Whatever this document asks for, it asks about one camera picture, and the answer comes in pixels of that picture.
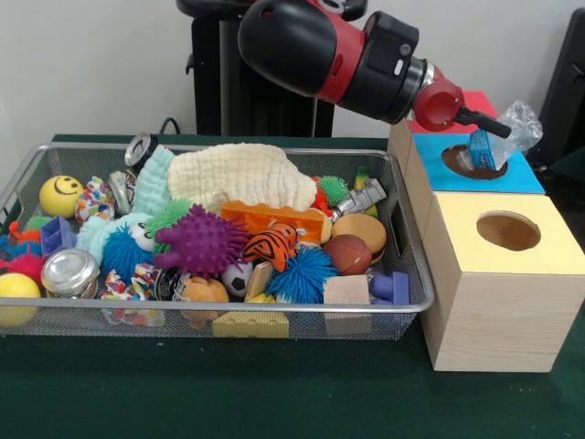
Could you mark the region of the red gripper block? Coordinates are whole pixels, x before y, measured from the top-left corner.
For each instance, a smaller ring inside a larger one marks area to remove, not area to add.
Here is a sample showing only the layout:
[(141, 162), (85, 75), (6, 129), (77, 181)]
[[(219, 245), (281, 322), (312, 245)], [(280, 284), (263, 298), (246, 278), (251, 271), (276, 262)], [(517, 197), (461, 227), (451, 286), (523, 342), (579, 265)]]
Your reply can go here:
[(445, 131), (455, 123), (476, 125), (488, 133), (506, 139), (509, 126), (464, 105), (463, 89), (448, 80), (436, 66), (427, 66), (412, 106), (415, 121), (430, 132)]

